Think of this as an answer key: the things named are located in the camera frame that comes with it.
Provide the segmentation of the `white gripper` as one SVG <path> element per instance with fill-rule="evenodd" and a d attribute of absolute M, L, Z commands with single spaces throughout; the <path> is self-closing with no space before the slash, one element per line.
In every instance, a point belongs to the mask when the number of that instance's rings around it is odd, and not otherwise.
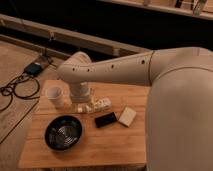
<path fill-rule="evenodd" d="M 73 103 L 85 103 L 91 99 L 91 91 L 87 82 L 70 84 L 69 89 Z"/>

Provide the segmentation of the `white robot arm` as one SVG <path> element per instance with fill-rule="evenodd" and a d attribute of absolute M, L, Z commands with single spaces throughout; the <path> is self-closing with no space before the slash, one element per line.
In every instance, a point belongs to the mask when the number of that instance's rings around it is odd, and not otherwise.
<path fill-rule="evenodd" d="M 213 50 L 172 48 L 100 62 L 77 52 L 58 74 L 77 97 L 85 82 L 148 86 L 147 171 L 213 171 Z"/>

